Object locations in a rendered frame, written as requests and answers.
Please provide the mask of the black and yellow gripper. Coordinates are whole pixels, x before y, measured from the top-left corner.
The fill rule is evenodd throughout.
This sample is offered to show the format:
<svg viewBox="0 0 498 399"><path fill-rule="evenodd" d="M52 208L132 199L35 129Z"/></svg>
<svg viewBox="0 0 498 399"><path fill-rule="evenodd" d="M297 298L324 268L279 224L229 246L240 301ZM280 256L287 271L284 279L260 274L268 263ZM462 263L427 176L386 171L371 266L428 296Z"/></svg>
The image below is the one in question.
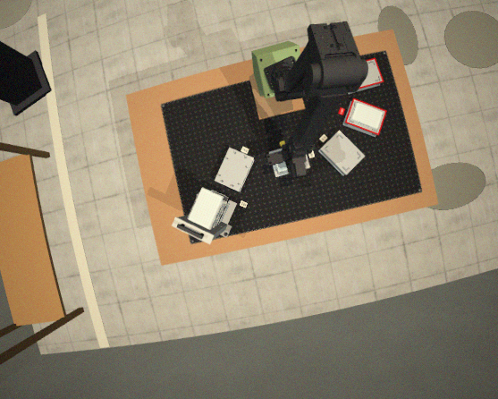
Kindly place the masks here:
<svg viewBox="0 0 498 399"><path fill-rule="evenodd" d="M287 143L289 142L289 139L288 140L283 140L283 141L280 141L280 146L281 147L285 147L287 145ZM288 170L288 174L291 174L291 169L290 169L290 165L287 165L287 170Z"/></svg>

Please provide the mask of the grey shelf rack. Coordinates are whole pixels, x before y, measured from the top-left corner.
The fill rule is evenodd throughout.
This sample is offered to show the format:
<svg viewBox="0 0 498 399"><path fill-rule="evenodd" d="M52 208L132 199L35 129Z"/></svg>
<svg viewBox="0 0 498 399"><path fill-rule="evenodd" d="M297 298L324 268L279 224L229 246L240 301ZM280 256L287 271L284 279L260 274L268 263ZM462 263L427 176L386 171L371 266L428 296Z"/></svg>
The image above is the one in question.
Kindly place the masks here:
<svg viewBox="0 0 498 399"><path fill-rule="evenodd" d="M227 203L227 201L223 200L221 205L220 205L220 208L218 209L218 211L216 213L215 219L214 219L210 229L207 229L204 226L198 225L198 224L190 221L189 220L190 215L179 216L178 218L180 218L181 220L183 220L191 225L194 225L194 226L196 226L196 227L198 227L198 228L200 228L208 233L211 233L212 235L214 235L214 238L213 238L213 240L214 240L219 234L221 234L223 231L225 231L226 226L228 225L228 223L232 217L232 213L236 208L236 205L237 205L237 203L234 201L229 200ZM219 224L218 224L218 222L219 222Z"/></svg>

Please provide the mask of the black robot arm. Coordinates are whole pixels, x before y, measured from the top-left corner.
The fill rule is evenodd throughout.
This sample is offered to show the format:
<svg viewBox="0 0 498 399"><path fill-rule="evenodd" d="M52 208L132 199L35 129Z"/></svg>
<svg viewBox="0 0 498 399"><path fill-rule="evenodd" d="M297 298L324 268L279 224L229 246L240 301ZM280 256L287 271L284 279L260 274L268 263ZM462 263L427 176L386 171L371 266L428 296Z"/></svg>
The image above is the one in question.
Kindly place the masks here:
<svg viewBox="0 0 498 399"><path fill-rule="evenodd" d="M307 176L306 155L315 148L315 138L335 106L357 92L368 74L347 21L309 24L307 30L308 43L297 61L290 56L264 69L276 101L309 98L287 145L266 155L269 166L290 165L292 179Z"/></svg>

